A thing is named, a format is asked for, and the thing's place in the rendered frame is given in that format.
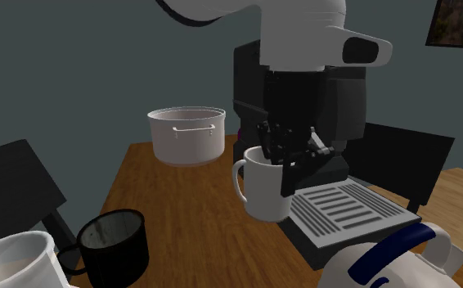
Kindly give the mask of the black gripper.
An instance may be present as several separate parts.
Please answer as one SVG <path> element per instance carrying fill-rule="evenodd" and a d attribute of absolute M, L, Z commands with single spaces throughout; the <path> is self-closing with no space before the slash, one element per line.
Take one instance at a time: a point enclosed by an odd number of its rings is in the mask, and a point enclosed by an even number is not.
<path fill-rule="evenodd" d="M 268 70 L 263 82 L 263 108 L 267 121 L 257 124 L 263 156 L 282 166 L 281 196 L 295 191 L 292 132 L 296 133 L 296 179 L 302 181 L 325 166 L 335 155 L 313 127 L 320 110 L 319 98 L 326 90 L 324 71 L 294 72 Z"/>

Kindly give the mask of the white mug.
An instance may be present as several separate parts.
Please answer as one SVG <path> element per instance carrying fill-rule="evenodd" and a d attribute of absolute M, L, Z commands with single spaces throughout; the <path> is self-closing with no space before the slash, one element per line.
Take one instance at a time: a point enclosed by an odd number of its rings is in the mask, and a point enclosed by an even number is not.
<path fill-rule="evenodd" d="M 270 223 L 289 216 L 293 196 L 281 194 L 282 173 L 283 166 L 266 159 L 261 146 L 248 148 L 234 163 L 232 181 L 249 216 Z"/>

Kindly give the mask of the black espresso machine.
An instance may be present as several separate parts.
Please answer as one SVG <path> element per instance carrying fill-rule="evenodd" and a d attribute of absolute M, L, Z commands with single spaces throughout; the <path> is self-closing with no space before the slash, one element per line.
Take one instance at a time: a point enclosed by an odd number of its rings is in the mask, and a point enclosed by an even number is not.
<path fill-rule="evenodd" d="M 366 71 L 361 67 L 327 67 L 312 97 L 316 133 L 335 157 L 301 181 L 290 216 L 278 224 L 313 270 L 348 245 L 379 242 L 421 221 L 405 209 L 357 183 L 372 145 L 359 147 L 371 131 L 366 123 Z"/>

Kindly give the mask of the black chair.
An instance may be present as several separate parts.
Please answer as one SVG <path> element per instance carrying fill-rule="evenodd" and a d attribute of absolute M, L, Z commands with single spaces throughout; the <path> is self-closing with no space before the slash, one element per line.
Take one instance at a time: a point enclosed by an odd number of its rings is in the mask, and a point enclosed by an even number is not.
<path fill-rule="evenodd" d="M 455 139 L 367 123 L 363 137 L 342 153 L 349 175 L 408 200 L 416 213 L 427 205 Z"/>
<path fill-rule="evenodd" d="M 75 236 L 57 211 L 66 202 L 25 139 L 0 146 L 0 239 L 43 223 L 60 249 Z"/>

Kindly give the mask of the white cooking pot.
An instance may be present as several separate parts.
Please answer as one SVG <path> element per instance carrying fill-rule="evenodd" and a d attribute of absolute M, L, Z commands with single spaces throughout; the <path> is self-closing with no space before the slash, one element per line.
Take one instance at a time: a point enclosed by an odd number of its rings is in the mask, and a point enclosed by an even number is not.
<path fill-rule="evenodd" d="M 226 111 L 183 106 L 153 110 L 147 115 L 155 157 L 170 166 L 200 166 L 225 150 Z"/>

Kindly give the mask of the black mug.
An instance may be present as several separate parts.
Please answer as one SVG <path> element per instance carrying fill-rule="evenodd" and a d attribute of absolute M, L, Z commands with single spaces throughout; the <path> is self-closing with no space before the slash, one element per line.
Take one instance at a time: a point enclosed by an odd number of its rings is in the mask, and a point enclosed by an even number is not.
<path fill-rule="evenodd" d="M 93 288 L 128 288 L 145 272 L 149 260 L 145 217 L 135 209 L 102 214 L 79 231 L 76 242 L 60 250 L 57 258 L 78 250 L 84 267 L 61 265 L 71 276 L 88 275 Z"/>

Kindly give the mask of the white jug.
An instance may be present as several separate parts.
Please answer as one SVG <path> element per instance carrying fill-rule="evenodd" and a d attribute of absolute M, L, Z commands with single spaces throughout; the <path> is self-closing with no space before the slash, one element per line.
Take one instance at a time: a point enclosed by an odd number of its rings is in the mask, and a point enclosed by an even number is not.
<path fill-rule="evenodd" d="M 20 232 L 0 239 L 0 288 L 72 288 L 47 232 Z"/>

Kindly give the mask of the framed wall picture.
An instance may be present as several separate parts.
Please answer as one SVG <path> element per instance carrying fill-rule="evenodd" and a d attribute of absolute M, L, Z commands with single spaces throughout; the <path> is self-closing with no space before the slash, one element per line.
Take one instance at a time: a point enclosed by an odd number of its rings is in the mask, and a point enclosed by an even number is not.
<path fill-rule="evenodd" d="M 463 48 L 463 0 L 437 0 L 425 45 Z"/>

